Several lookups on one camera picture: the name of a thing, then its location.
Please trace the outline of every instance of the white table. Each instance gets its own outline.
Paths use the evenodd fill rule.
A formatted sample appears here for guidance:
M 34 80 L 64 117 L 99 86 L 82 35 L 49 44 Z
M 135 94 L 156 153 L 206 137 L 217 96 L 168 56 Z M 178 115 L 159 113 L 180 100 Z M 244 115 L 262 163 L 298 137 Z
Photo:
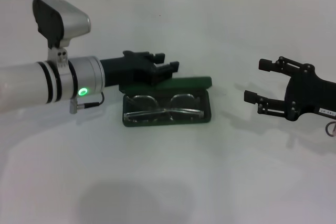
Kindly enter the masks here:
M 335 0 L 68 0 L 91 33 L 69 55 L 166 53 L 175 77 L 211 76 L 209 124 L 126 128 L 122 94 L 98 109 L 68 102 L 0 116 L 1 224 L 334 223 L 331 120 L 258 115 L 244 90 L 283 99 L 279 56 L 336 82 Z M 0 0 L 0 65 L 47 58 L 32 0 Z

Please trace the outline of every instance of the clear eyeglasses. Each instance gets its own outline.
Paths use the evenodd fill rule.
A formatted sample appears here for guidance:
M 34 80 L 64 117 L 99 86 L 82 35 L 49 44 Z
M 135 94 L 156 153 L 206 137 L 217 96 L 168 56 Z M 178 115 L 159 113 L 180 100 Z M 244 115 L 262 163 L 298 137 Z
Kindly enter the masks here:
M 176 94 L 164 106 L 150 95 L 126 97 L 133 106 L 134 112 L 124 113 L 124 120 L 133 122 L 157 121 L 159 119 L 193 120 L 203 118 L 204 111 L 200 110 L 200 99 L 192 94 Z

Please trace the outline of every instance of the cable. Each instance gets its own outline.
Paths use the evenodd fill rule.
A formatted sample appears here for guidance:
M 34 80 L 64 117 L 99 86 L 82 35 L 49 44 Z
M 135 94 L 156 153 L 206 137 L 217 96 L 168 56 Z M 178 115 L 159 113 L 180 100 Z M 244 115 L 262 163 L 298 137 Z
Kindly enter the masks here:
M 101 97 L 102 97 L 101 102 L 89 102 L 89 103 L 84 103 L 84 109 L 93 108 L 93 107 L 98 107 L 98 106 L 102 105 L 103 102 L 105 101 L 105 96 L 104 96 L 104 93 L 103 93 L 103 92 L 101 92 Z
M 102 97 L 102 100 L 101 100 L 101 102 L 99 103 L 99 105 L 102 105 L 103 102 L 105 101 L 105 96 L 104 96 L 104 93 L 103 93 L 103 92 L 101 92 L 101 97 Z
M 335 132 L 335 130 L 336 130 L 336 121 L 333 121 L 333 122 L 328 123 L 328 124 L 326 125 L 326 127 L 325 127 L 325 132 L 326 132 L 326 134 L 327 134 L 328 136 L 330 136 L 330 137 L 334 137 L 334 135 L 333 135 L 333 134 L 330 134 L 330 133 L 329 133 L 329 130 L 328 130 L 328 128 L 329 128 L 329 126 L 330 126 L 331 124 L 335 124 L 335 126 L 334 126 L 334 130 L 332 131 L 332 132 Z

